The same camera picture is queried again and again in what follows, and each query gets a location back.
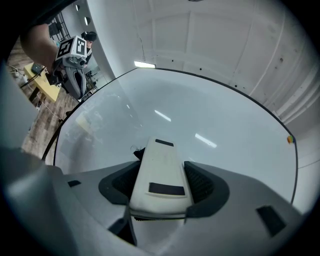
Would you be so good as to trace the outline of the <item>white whiteboard with black frame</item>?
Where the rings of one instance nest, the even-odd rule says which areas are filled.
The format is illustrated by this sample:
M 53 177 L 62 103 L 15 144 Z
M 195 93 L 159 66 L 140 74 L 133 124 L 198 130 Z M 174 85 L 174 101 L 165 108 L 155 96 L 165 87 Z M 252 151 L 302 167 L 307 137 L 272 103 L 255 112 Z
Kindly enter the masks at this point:
M 179 158 L 255 178 L 292 202 L 297 149 L 270 111 L 229 86 L 172 70 L 137 68 L 78 104 L 57 134 L 53 164 L 65 173 L 134 160 L 151 137 Z

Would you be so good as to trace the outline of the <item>black metal rack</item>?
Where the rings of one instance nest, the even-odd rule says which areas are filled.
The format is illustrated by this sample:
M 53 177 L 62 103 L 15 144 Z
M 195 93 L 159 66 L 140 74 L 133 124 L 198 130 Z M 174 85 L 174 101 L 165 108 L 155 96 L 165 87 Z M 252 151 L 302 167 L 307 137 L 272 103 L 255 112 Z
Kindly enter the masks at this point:
M 70 38 L 63 14 L 59 12 L 48 25 L 49 35 L 56 42 L 62 42 Z

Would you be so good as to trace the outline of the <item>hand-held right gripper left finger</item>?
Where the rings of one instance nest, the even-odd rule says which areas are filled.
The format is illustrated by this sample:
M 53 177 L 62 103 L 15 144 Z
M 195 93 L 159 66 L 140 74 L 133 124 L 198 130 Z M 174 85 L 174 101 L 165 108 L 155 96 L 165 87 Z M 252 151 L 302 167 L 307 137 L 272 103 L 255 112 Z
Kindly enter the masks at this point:
M 126 205 L 109 202 L 99 183 L 128 165 L 72 178 L 18 148 L 0 147 L 0 189 L 18 250 L 35 254 L 140 254 Z

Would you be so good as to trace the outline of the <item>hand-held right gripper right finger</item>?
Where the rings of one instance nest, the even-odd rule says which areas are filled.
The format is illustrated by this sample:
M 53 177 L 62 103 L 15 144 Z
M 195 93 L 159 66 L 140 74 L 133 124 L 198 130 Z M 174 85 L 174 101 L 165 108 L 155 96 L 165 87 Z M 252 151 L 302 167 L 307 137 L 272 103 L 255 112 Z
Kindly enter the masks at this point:
M 185 162 L 194 204 L 183 227 L 183 256 L 272 256 L 303 216 L 255 178 Z

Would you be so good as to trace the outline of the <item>person's left forearm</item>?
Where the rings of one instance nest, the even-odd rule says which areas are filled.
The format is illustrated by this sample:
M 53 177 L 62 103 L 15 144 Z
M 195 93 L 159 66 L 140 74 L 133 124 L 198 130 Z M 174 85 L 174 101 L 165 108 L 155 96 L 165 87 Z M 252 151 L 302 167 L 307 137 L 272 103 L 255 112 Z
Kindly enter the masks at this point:
M 53 72 L 58 48 L 50 37 L 48 24 L 35 25 L 21 34 L 20 43 L 31 60 L 45 66 L 49 73 Z

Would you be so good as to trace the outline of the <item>black keyboard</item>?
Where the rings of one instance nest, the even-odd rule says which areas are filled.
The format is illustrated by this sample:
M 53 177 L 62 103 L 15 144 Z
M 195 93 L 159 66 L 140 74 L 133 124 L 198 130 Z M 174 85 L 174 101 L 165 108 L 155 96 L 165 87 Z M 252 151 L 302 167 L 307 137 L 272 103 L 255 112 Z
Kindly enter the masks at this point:
M 37 75 L 37 74 L 40 74 L 44 68 L 45 67 L 41 64 L 33 63 L 31 66 L 31 71 L 33 74 Z

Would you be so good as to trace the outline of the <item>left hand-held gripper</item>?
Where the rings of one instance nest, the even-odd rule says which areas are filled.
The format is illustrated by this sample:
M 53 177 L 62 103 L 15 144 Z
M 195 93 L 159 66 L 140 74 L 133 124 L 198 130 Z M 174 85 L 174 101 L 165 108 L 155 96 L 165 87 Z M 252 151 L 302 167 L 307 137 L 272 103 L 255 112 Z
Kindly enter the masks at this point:
M 82 98 L 86 92 L 86 76 L 82 69 L 87 62 L 87 41 L 77 35 L 62 41 L 55 61 L 62 61 L 65 66 L 66 91 L 76 100 Z

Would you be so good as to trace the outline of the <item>small yellow table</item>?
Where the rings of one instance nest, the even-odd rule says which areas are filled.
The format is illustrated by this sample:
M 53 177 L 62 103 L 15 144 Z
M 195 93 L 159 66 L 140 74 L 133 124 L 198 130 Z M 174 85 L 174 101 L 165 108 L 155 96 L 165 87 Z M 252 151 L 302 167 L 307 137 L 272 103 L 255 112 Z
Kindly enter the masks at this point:
M 32 66 L 33 66 L 33 63 L 30 63 L 24 66 L 23 68 L 23 71 L 29 80 L 31 80 L 34 76 L 36 76 L 36 74 L 32 72 Z M 50 85 L 46 77 L 46 69 L 44 69 L 40 73 L 40 75 L 35 77 L 30 83 L 34 84 L 35 88 L 39 92 L 41 92 L 43 95 L 45 95 L 46 98 L 49 99 L 51 102 L 57 101 L 61 88 L 56 85 Z

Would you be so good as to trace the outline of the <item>rectangular ceiling light panel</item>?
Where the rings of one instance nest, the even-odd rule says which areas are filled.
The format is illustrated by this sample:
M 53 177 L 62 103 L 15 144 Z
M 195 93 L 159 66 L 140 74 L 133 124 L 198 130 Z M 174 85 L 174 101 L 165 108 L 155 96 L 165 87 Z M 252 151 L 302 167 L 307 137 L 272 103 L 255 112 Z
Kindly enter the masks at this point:
M 142 62 L 142 61 L 134 61 L 134 65 L 137 68 L 147 68 L 147 69 L 155 69 L 156 65 L 152 63 Z

